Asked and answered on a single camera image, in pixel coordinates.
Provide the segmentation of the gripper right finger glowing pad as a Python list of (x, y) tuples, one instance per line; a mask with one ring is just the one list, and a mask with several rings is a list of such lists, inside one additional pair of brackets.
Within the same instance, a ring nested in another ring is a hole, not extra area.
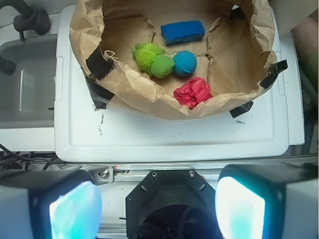
[(229, 164), (215, 209), (226, 239), (317, 239), (319, 165)]

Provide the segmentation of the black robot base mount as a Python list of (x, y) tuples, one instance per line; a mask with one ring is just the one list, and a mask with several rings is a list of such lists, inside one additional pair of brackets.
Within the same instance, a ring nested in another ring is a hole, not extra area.
[(126, 197), (129, 239), (221, 239), (215, 189), (195, 170), (153, 170)]

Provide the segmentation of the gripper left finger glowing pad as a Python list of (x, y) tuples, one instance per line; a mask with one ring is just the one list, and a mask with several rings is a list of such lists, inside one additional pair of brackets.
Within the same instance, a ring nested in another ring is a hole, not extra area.
[(102, 196), (85, 170), (0, 173), (2, 239), (94, 239)]

